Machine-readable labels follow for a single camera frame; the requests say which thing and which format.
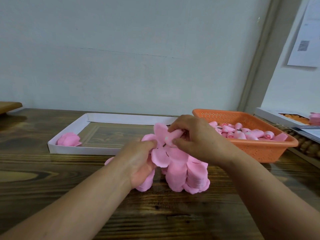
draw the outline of forearm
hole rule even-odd
[[[243,153],[224,170],[265,239],[319,239],[320,214]]]
[[[92,239],[130,192],[128,175],[125,164],[117,158],[0,238]]]

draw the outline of person's left hand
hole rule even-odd
[[[156,165],[149,151],[157,147],[157,141],[132,141],[125,145],[114,159],[121,160],[129,168],[131,187],[141,185]]]

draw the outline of qr code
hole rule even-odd
[[[309,43],[310,43],[310,41],[302,40],[299,45],[298,51],[307,51]]]

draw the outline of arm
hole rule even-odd
[[[132,142],[107,165],[35,215],[13,227],[1,240],[89,240],[99,232],[132,188],[154,165],[147,160],[155,141]]]
[[[265,239],[320,238],[320,213],[259,162],[219,135],[205,120],[183,115],[168,131],[178,128],[187,133],[174,144],[191,156],[226,171]]]

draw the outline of person's right hand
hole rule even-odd
[[[205,119],[182,115],[170,125],[168,132],[186,130],[172,142],[180,150],[200,161],[223,167],[242,151],[222,137]]]

